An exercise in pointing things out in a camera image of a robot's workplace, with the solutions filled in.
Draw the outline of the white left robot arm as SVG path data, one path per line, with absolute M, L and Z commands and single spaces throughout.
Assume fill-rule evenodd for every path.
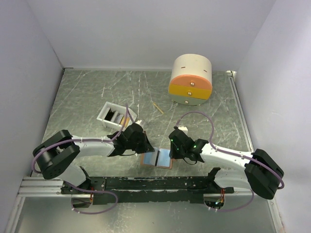
M 124 131 L 117 131 L 101 138 L 73 136 L 61 130 L 33 150 L 33 172 L 46 180 L 60 178 L 80 194 L 90 190 L 91 178 L 87 171 L 73 163 L 74 159 L 90 156 L 130 156 L 154 152 L 144 129 L 137 123 Z

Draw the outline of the pink leather card holder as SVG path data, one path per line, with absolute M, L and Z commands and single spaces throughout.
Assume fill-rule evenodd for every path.
M 173 161 L 170 158 L 169 149 L 154 148 L 155 151 L 142 155 L 140 164 L 143 166 L 154 166 L 158 168 L 171 169 Z

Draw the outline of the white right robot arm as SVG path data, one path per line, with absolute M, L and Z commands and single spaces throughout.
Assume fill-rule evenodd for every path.
M 217 193 L 222 187 L 251 189 L 258 196 L 271 200 L 277 190 L 284 187 L 284 171 L 262 149 L 236 151 L 223 148 L 204 139 L 192 140 L 182 130 L 175 128 L 169 135 L 170 157 L 188 158 L 207 165 L 229 168 L 206 181 L 207 190 Z

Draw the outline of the white card storage box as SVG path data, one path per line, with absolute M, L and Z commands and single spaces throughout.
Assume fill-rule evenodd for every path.
M 128 125 L 130 125 L 136 121 L 137 114 L 134 113 L 134 111 L 131 110 L 129 107 L 128 107 L 128 110 L 129 110 L 129 114 L 127 117 L 130 117 Z M 104 128 L 108 127 L 108 128 L 119 131 L 122 128 L 122 125 L 117 124 L 115 122 L 115 119 L 118 114 L 122 114 L 125 117 L 126 107 L 117 105 L 111 102 L 106 102 L 104 106 L 102 107 L 100 113 L 98 114 L 97 120 L 101 122 Z

